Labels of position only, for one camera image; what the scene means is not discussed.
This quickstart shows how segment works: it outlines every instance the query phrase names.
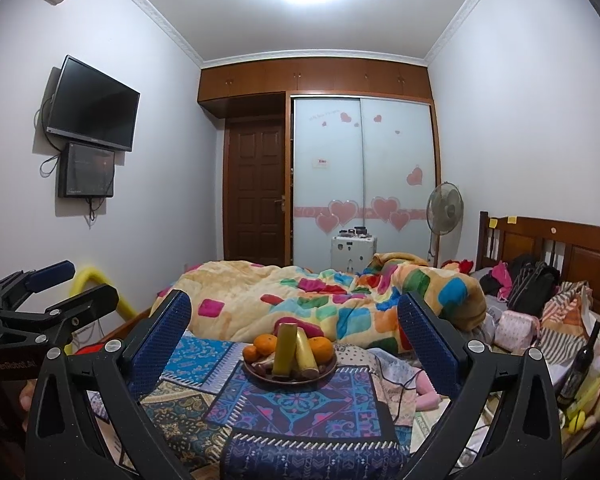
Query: television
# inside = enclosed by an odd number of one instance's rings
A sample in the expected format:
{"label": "television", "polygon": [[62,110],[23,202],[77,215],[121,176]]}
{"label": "television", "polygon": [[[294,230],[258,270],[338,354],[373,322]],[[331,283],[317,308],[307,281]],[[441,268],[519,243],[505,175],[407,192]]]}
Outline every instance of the television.
{"label": "television", "polygon": [[71,56],[64,58],[48,133],[130,152],[140,94]]}

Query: wooden cabinet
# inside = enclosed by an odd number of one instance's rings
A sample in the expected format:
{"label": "wooden cabinet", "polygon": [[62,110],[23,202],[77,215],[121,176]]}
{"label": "wooden cabinet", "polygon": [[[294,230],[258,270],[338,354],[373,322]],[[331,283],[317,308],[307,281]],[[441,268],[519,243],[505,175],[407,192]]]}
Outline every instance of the wooden cabinet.
{"label": "wooden cabinet", "polygon": [[205,68],[198,102],[211,113],[224,113],[239,98],[271,98],[282,92],[388,94],[431,100],[426,67],[346,57],[267,59]]}

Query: small orange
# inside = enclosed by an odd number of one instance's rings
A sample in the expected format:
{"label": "small orange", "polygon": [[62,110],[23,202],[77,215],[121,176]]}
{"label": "small orange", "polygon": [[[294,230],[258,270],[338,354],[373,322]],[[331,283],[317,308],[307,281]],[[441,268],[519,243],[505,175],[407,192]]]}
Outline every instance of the small orange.
{"label": "small orange", "polygon": [[271,334],[262,334],[253,340],[253,345],[263,357],[273,354],[276,351],[277,344],[278,338]]}
{"label": "small orange", "polygon": [[245,346],[242,349],[242,358],[246,363],[253,363],[260,358],[258,349],[254,345]]}
{"label": "small orange", "polygon": [[314,353],[315,362],[319,365],[328,363],[333,357],[333,343],[325,337],[312,337],[309,339],[309,346]]}

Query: dark glass bottle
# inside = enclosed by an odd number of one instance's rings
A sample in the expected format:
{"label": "dark glass bottle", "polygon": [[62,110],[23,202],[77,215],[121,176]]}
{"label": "dark glass bottle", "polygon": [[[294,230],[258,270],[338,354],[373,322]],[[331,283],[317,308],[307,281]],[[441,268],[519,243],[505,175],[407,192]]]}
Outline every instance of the dark glass bottle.
{"label": "dark glass bottle", "polygon": [[599,332],[600,321],[597,321],[593,326],[587,344],[578,350],[578,353],[571,364],[571,368],[569,368],[569,371],[567,372],[564,386],[560,389],[557,397],[558,407],[562,410],[566,409],[573,402],[576,393],[582,386],[582,382],[589,373],[589,367],[593,362],[594,356],[593,345],[596,343]]}

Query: door frame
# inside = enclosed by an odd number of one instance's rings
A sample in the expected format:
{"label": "door frame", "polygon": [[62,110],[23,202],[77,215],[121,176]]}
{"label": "door frame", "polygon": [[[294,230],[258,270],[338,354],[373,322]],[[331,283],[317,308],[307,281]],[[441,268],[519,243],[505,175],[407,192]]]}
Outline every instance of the door frame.
{"label": "door frame", "polygon": [[[222,252],[223,257],[226,260],[229,249],[229,136],[231,132],[232,124],[241,123],[253,123],[255,121],[283,121],[285,115],[262,115],[254,117],[240,117],[240,118],[227,118],[224,120],[224,147],[222,151]],[[286,190],[286,145],[285,145],[285,183],[284,188]],[[287,224],[287,211],[288,207],[285,208],[283,215],[284,227],[286,229]],[[285,231],[285,262],[286,262],[286,231]]]}
{"label": "door frame", "polygon": [[[333,92],[333,91],[315,91],[315,90],[291,90],[287,91],[285,95],[285,196],[286,203],[291,206],[285,208],[284,222],[285,222],[285,265],[291,265],[291,235],[293,228],[293,197],[291,191],[292,185],[292,171],[293,167],[293,153],[291,149],[291,99],[296,96],[315,96],[315,97],[353,97],[353,98],[380,98],[394,101],[405,101],[412,103],[420,103],[429,105],[429,111],[431,114],[431,131],[433,134],[433,158],[434,167],[436,171],[436,186],[442,184],[442,170],[440,167],[440,138],[438,137],[438,121],[436,119],[436,106],[433,99],[428,98],[417,98],[409,97],[405,95],[394,95],[394,94],[380,94],[372,92]],[[434,261],[433,266],[438,266],[438,252],[440,250],[440,236],[434,237]]]}

